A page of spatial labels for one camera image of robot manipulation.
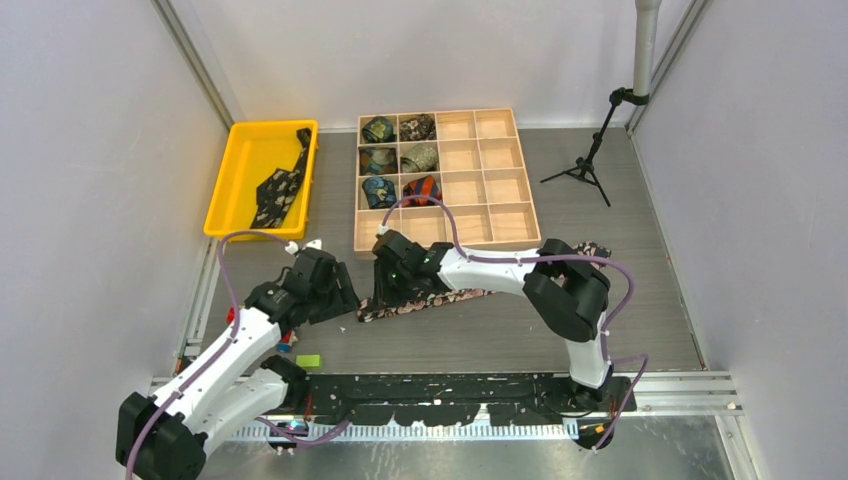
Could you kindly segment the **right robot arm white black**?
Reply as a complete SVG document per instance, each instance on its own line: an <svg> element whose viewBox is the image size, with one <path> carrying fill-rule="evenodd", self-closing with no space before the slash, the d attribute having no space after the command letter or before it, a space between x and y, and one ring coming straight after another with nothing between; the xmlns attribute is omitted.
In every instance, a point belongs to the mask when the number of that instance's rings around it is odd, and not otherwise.
<svg viewBox="0 0 848 480"><path fill-rule="evenodd" d="M568 244L549 239L538 249L491 251L436 242L425 248L395 230L372 248L373 301L401 307L465 290L507 293L527 299L547 327L563 338L569 358L571 397L596 410L611 395L611 367L600 328L610 282Z"/></svg>

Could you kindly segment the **pink floral black tie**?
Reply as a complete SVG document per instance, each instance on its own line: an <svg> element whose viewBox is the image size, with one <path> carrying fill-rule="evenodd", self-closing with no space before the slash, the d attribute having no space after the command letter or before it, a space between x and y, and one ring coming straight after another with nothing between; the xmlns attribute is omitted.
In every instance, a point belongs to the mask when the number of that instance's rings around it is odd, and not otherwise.
<svg viewBox="0 0 848 480"><path fill-rule="evenodd" d="M596 256L600 258L611 258L613 251L595 242L581 242L574 247L578 255ZM429 308L449 305L452 303L483 298L497 292L483 289L453 290L439 294L417 293L412 300L403 301L398 305L389 306L385 302L378 302L374 297L361 301L356 315L360 323L368 323L381 318L396 315L409 314Z"/></svg>

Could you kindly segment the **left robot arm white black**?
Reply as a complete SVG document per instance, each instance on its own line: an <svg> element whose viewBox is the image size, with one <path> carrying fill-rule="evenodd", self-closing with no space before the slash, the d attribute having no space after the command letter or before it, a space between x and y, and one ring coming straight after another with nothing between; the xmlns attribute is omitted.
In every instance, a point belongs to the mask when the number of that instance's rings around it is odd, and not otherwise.
<svg viewBox="0 0 848 480"><path fill-rule="evenodd" d="M236 302L230 326L154 393L119 408L116 459L128 479L195 479L236 430L268 411L304 407L306 371L271 354L283 336L353 312L359 299L346 265L318 241L293 246L291 266Z"/></svg>

